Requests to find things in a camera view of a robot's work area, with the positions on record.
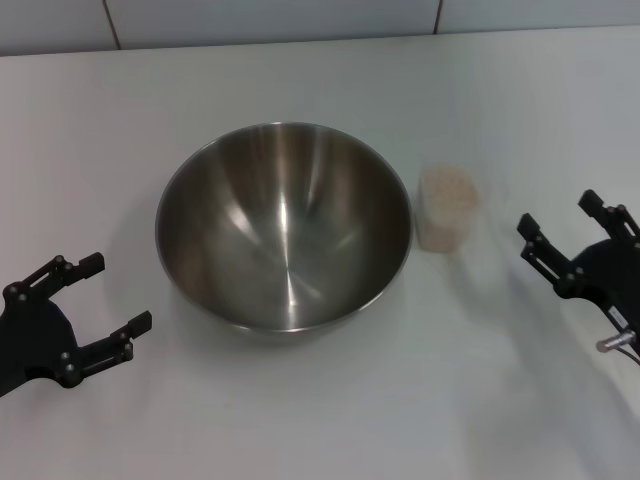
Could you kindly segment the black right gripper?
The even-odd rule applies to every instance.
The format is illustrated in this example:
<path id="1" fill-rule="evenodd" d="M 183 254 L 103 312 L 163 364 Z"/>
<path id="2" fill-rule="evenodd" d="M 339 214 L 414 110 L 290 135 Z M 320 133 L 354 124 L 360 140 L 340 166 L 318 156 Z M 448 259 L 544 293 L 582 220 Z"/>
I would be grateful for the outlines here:
<path id="1" fill-rule="evenodd" d="M 569 259 L 525 213 L 517 226 L 525 240 L 521 257 L 551 284 L 559 297 L 587 300 L 618 331 L 638 334 L 639 249 L 625 243 L 639 242 L 639 226 L 624 205 L 605 206 L 594 190 L 586 190 L 578 205 L 611 239 L 591 245 Z"/>

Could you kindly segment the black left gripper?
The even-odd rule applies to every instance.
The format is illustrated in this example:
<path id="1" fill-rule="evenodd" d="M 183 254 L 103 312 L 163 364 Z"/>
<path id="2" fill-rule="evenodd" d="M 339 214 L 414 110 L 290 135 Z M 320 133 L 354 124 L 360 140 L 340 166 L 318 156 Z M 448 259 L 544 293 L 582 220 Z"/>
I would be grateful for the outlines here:
<path id="1" fill-rule="evenodd" d="M 104 256 L 99 252 L 77 264 L 57 255 L 24 280 L 4 288 L 2 395 L 38 379 L 74 388 L 88 377 L 133 359 L 133 341 L 152 328 L 149 311 L 137 315 L 106 338 L 78 346 L 70 321 L 50 300 L 61 289 L 104 270 Z"/>

